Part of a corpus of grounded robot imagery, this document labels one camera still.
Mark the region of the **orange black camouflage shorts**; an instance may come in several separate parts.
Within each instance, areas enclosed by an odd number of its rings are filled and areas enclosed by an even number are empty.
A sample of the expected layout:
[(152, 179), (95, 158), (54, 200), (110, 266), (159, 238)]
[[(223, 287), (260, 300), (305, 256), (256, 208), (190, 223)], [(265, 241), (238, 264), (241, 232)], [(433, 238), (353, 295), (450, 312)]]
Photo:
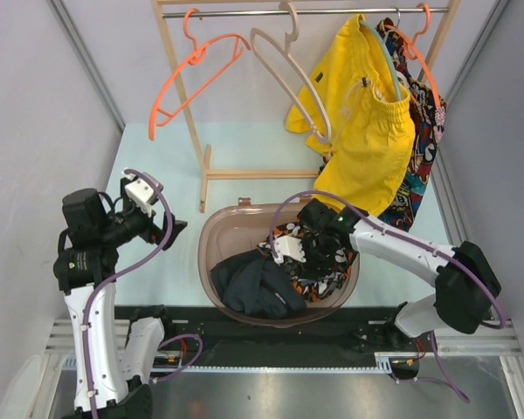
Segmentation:
[[(283, 223), (274, 228), (274, 243), (283, 236), (303, 239), (312, 232), (300, 222)], [(273, 259), (269, 237), (257, 244), (257, 249), (265, 257)], [(354, 251), (339, 249), (331, 261), (316, 263), (312, 257), (305, 256), (306, 262), (297, 261), (289, 256), (280, 264), (291, 277), (293, 288), (306, 302), (315, 303), (327, 299), (336, 290), (340, 290), (351, 276), (351, 267), (355, 261)]]

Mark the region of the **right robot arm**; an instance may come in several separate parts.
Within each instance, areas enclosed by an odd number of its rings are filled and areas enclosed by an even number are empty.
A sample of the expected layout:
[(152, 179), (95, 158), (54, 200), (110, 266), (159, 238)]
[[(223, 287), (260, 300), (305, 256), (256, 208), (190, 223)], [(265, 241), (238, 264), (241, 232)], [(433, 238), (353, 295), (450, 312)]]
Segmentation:
[(420, 277), (433, 294), (402, 303), (383, 326), (384, 340), (405, 350), (424, 333), (442, 327), (473, 334), (500, 295), (501, 286), (478, 245), (437, 245), (399, 230), (362, 209), (335, 211), (314, 198), (298, 214), (305, 229), (307, 261), (323, 266), (337, 251), (369, 254)]

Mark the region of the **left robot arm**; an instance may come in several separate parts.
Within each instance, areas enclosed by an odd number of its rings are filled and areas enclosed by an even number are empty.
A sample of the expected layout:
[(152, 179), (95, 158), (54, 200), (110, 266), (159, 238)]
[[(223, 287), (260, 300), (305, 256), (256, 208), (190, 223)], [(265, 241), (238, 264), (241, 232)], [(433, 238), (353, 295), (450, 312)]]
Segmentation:
[(134, 313), (126, 343), (117, 343), (114, 318), (119, 248), (136, 237), (167, 250), (187, 224), (167, 212), (154, 222), (156, 191), (142, 181), (121, 186), (121, 211), (110, 197), (81, 189), (62, 200), (67, 224), (60, 233), (53, 273), (72, 324), (77, 368), (74, 418), (150, 418), (149, 378), (159, 349), (176, 337), (165, 306)]

